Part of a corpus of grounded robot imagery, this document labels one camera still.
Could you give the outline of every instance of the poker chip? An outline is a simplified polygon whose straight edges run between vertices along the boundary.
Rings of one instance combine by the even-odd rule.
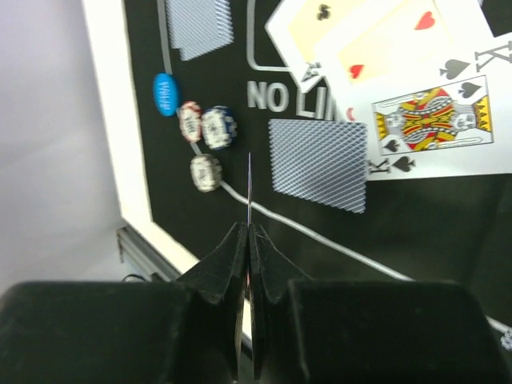
[[[179,111],[179,128],[188,142],[201,140],[201,107],[196,102],[185,102]]]
[[[202,136],[212,150],[227,148],[237,136],[237,124],[226,106],[214,106],[202,115]]]
[[[179,89],[176,80],[170,74],[157,74],[153,81],[154,103],[163,116],[176,113],[179,106]]]
[[[512,330],[508,330],[500,339],[502,347],[512,352]]]
[[[200,154],[190,163],[192,180],[201,192],[211,192],[220,186],[222,168],[220,163],[211,154]]]

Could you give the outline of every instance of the white line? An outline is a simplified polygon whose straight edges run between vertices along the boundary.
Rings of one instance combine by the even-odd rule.
[[[231,195],[232,198],[235,200],[241,202],[242,204],[247,205],[247,199],[238,194],[231,186],[229,186],[224,181],[221,182],[221,187],[226,190],[228,194]],[[260,213],[264,214],[268,218],[272,218],[273,220],[276,220],[278,222],[281,222],[291,228],[294,228],[295,230],[302,232],[306,236],[309,236],[313,240],[316,240],[317,242],[320,242],[324,246],[328,246],[329,248],[333,250],[337,250],[338,252],[342,252],[349,256],[350,258],[353,258],[354,260],[357,260],[358,262],[361,262],[363,264],[366,264],[370,268],[374,268],[375,270],[378,270],[379,272],[382,272],[383,274],[386,274],[392,278],[396,278],[397,280],[403,280],[405,282],[415,282],[413,278],[410,278],[409,276],[405,276],[404,274],[401,274],[400,272],[397,272],[396,270],[392,270],[388,266],[384,266],[380,262],[376,262],[375,260],[372,260],[371,258],[368,258],[367,256],[363,256],[362,254],[359,254],[358,252],[351,250],[349,248],[346,248],[345,246],[341,246],[340,244],[337,244],[336,242],[333,242],[329,240],[328,238],[325,238],[324,236],[321,236],[317,232],[311,230],[310,228],[307,228],[306,226],[303,226],[302,224],[299,224],[297,222],[294,222],[293,220],[290,220],[289,218],[285,218],[284,216],[281,216],[280,214],[276,214],[275,212],[272,212],[271,210],[268,210],[264,206],[252,201],[252,207],[253,209],[259,211]],[[512,330],[512,328],[508,327],[507,325],[503,324],[502,322],[499,322],[498,320],[494,320],[493,318],[490,318],[487,316],[487,320],[489,321],[489,324],[498,330],[499,332],[502,332],[503,334],[506,333],[508,330]]]
[[[253,70],[266,72],[290,72],[286,66],[259,66],[254,59],[254,10],[256,0],[247,1],[247,63]]]
[[[160,27],[160,43],[162,44],[162,58],[163,67],[166,73],[172,74],[173,70],[170,65],[170,49],[169,49],[169,36],[167,34],[167,15],[165,0],[158,0],[158,25]]]

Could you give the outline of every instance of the blue and white poker chip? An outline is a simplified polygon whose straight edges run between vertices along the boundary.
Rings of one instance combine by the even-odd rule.
[[[163,116],[176,113],[179,106],[178,84],[170,74],[157,74],[153,81],[154,103]]]
[[[237,124],[226,106],[214,106],[202,115],[202,135],[212,150],[230,146],[237,136]]]

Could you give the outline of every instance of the stack of cards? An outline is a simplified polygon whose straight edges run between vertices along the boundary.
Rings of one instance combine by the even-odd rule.
[[[432,58],[352,94],[368,132],[368,179],[512,172],[512,34]],[[402,159],[399,167],[394,166]]]
[[[229,0],[166,0],[171,46],[183,61],[233,42]]]
[[[356,214],[365,211],[363,124],[275,118],[269,135],[275,191]]]
[[[302,92],[326,76],[347,94],[452,45],[492,38],[477,0],[282,0],[266,30]]]

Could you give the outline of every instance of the white poker chip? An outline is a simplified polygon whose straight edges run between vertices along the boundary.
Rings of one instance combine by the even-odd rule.
[[[237,126],[229,109],[214,106],[202,115],[202,135],[212,150],[227,148],[233,143]]]
[[[211,154],[200,154],[192,159],[190,172],[194,185],[201,192],[211,192],[220,186],[222,168]]]
[[[201,140],[201,107],[196,102],[185,102],[179,110],[179,128],[188,142]]]
[[[512,330],[508,330],[500,339],[502,347],[512,352]]]

